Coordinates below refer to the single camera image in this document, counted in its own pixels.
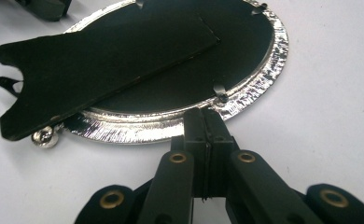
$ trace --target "textured silver edge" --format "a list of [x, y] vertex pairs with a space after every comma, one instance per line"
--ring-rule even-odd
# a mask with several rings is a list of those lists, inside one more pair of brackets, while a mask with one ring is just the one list
[[[260, 6], [257, 1], [245, 0], [245, 2], [255, 7]], [[134, 3], [134, 0], [126, 0], [98, 10], [65, 32], [80, 31], [105, 14]], [[220, 103], [214, 97], [183, 108], [142, 114], [114, 113], [88, 108], [74, 117], [73, 122], [79, 124], [74, 127], [78, 126], [78, 128], [71, 129], [66, 126], [64, 128], [90, 140], [118, 144], [143, 144], [159, 142], [183, 134], [182, 114], [193, 107], [209, 107], [216, 110], [224, 120], [232, 118], [252, 105], [272, 86], [287, 60], [288, 38], [284, 24], [269, 9], [264, 10], [263, 14], [273, 25], [273, 46], [269, 49], [261, 67], [226, 92], [229, 96], [226, 104]]]

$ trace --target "silver frame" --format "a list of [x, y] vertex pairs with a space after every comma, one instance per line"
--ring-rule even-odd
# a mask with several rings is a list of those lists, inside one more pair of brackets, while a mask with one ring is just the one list
[[[254, 7], [259, 7], [257, 1], [245, 0]], [[98, 18], [121, 7], [135, 4], [134, 0], [125, 0], [104, 9], [98, 10], [89, 17], [78, 22], [66, 33], [84, 29]], [[77, 122], [74, 127], [64, 126], [66, 130], [78, 136], [95, 141], [118, 144], [143, 144], [167, 140], [183, 134], [182, 114], [193, 107], [209, 107], [224, 119], [230, 119], [252, 105], [266, 90], [272, 86], [287, 60], [288, 38], [287, 30], [278, 17], [269, 9], [262, 12], [273, 25], [274, 37], [272, 46], [260, 66], [247, 78], [226, 91], [229, 100], [221, 103], [217, 97], [207, 99], [195, 105], [164, 111], [160, 113], [125, 114], [115, 113], [96, 108], [88, 108], [69, 122]]]

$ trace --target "white surface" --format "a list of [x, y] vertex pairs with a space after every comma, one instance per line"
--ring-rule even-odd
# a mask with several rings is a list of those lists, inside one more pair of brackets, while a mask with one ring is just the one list
[[[56, 35], [115, 1], [73, 0], [60, 22], [0, 0], [0, 45]], [[267, 1], [290, 40], [287, 66], [255, 104], [227, 122], [239, 146], [257, 151], [294, 189], [317, 183], [364, 202], [364, 3]], [[21, 78], [0, 64], [0, 76]], [[0, 116], [14, 99], [0, 88]], [[92, 194], [132, 189], [154, 176], [169, 143], [116, 146], [61, 135], [54, 149], [0, 136], [0, 223], [73, 223]], [[222, 200], [197, 201], [194, 223], [228, 223]]]

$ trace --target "brass rivet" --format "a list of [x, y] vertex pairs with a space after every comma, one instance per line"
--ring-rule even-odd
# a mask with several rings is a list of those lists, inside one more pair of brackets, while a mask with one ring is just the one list
[[254, 162], [255, 156], [248, 152], [243, 152], [238, 155], [238, 159], [243, 162]]
[[[116, 196], [116, 200], [109, 200], [108, 197], [110, 196]], [[106, 194], [103, 195], [103, 197], [100, 200], [100, 205], [104, 209], [111, 209], [114, 207], [117, 207], [121, 205], [124, 201], [124, 194], [121, 193], [119, 190], [110, 190]]]
[[171, 157], [170, 157], [170, 161], [174, 162], [174, 163], [181, 163], [181, 162], [186, 161], [186, 159], [187, 159], [186, 156], [182, 153], [176, 153], [176, 154], [171, 155]]
[[341, 193], [335, 191], [335, 190], [332, 190], [332, 189], [322, 189], [320, 191], [320, 196], [321, 196], [321, 199], [330, 204], [330, 205], [333, 205], [335, 207], [340, 207], [340, 208], [344, 208], [346, 206], [348, 206], [348, 200], [342, 196]]

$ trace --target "white background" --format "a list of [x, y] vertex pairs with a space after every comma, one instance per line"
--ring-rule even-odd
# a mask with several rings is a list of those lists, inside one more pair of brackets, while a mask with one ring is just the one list
[[[116, 3], [73, 0], [68, 17], [42, 21], [0, 0], [0, 45], [60, 34]], [[285, 24], [290, 52], [274, 85], [227, 121], [239, 146], [257, 151], [294, 189], [329, 183], [364, 202], [364, 1], [269, 0]], [[21, 79], [0, 64], [0, 76]], [[0, 88], [0, 116], [15, 99]], [[0, 136], [0, 223], [73, 223], [92, 194], [132, 189], [154, 176], [169, 142], [118, 146], [61, 135], [54, 149]], [[222, 200], [196, 201], [194, 223], [230, 223]]]

